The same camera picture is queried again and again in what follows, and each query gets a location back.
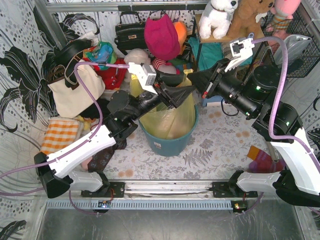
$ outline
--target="wooden shelf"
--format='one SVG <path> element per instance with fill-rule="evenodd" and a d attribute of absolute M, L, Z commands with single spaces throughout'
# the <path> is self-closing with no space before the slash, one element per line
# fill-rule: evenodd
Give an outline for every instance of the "wooden shelf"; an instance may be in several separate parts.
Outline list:
<path fill-rule="evenodd" d="M 196 14 L 195 15 L 195 22 L 196 22 L 196 29 L 197 31 L 199 32 L 199 21 L 200 21 L 200 18 L 201 18 L 201 14 Z M 209 38 L 207 39 L 201 39 L 200 35 L 198 34 L 198 37 L 199 37 L 199 42 L 201 44 L 208 44 L 208 43 L 228 43 L 228 42 L 231 42 L 232 40 L 234 39 L 237 39 L 237 38 L 246 38 L 250 32 L 247 32 L 247 29 L 246 28 L 241 28 L 240 29 L 240 33 L 239 33 L 239 36 L 236 37 L 236 38 L 231 38 L 231 37 L 228 37 L 227 35 L 224 36 L 223 38 L 221 39 L 215 39 L 214 36 L 212 35 L 212 32 L 213 32 L 214 28 L 211 29 L 211 35 Z M 259 38 L 263 38 L 265 35 L 264 33 L 262 32 L 262 30 L 260 29 L 260 32 L 258 34 L 257 37 L 255 37 L 256 39 L 259 39 Z"/>

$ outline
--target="clear plastic bag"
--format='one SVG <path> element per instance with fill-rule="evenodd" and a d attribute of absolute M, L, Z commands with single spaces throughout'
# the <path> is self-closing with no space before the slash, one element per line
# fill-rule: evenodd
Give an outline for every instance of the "clear plastic bag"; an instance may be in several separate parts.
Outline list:
<path fill-rule="evenodd" d="M 191 85 L 187 74 L 192 73 L 192 70 L 184 70 L 183 73 L 183 82 L 177 88 Z M 134 97 L 144 91 L 135 75 L 131 77 L 130 88 Z M 161 103 L 140 118 L 141 124 L 149 134 L 166 140 L 186 135 L 193 128 L 195 120 L 195 103 L 192 94 L 178 108 L 168 109 L 164 103 Z"/>

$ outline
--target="teal bucket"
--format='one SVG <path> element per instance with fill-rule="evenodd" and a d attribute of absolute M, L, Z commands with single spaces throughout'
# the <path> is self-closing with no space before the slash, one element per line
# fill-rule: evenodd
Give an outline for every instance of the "teal bucket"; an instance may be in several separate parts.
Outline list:
<path fill-rule="evenodd" d="M 167 140 L 167 139 L 161 139 L 161 138 L 152 136 L 150 133 L 146 131 L 144 126 L 142 126 L 141 122 L 139 121 L 139 124 L 145 133 L 146 140 L 150 148 L 156 154 L 164 157 L 178 156 L 186 148 L 188 141 L 191 137 L 191 133 L 197 126 L 199 113 L 196 106 L 194 106 L 194 110 L 195 110 L 195 122 L 194 122 L 193 128 L 186 135 L 176 139 Z"/>

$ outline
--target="orange and white checkered pillow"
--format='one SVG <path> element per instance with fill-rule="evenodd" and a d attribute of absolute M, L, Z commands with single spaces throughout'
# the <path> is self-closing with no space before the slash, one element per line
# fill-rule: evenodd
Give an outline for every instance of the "orange and white checkered pillow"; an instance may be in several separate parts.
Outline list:
<path fill-rule="evenodd" d="M 69 146 L 79 139 L 83 128 L 83 123 L 77 120 L 52 117 L 40 151 L 48 155 Z"/>

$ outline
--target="black metal basket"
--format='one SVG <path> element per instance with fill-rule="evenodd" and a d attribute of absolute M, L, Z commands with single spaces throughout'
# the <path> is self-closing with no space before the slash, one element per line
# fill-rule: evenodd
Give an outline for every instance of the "black metal basket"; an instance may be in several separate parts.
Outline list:
<path fill-rule="evenodd" d="M 287 78 L 306 77 L 320 60 L 320 49 L 318 48 L 314 40 L 314 36 L 312 36 L 312 34 L 306 28 L 307 23 L 302 18 L 300 13 L 296 11 L 293 14 L 292 20 L 284 20 L 282 22 L 277 23 L 276 25 L 272 25 L 273 31 L 270 31 L 269 26 L 272 23 L 273 16 L 274 15 L 271 12 L 268 12 L 268 15 L 265 18 L 265 20 L 262 20 L 261 22 L 262 31 L 266 37 L 272 36 L 276 30 L 288 26 L 285 30 L 288 34 L 299 34 L 312 38 L 311 42 L 308 44 L 308 46 L 302 52 L 302 54 L 298 58 L 291 60 L 288 63 Z M 272 53 L 275 53 L 278 47 L 278 44 L 271 45 Z"/>

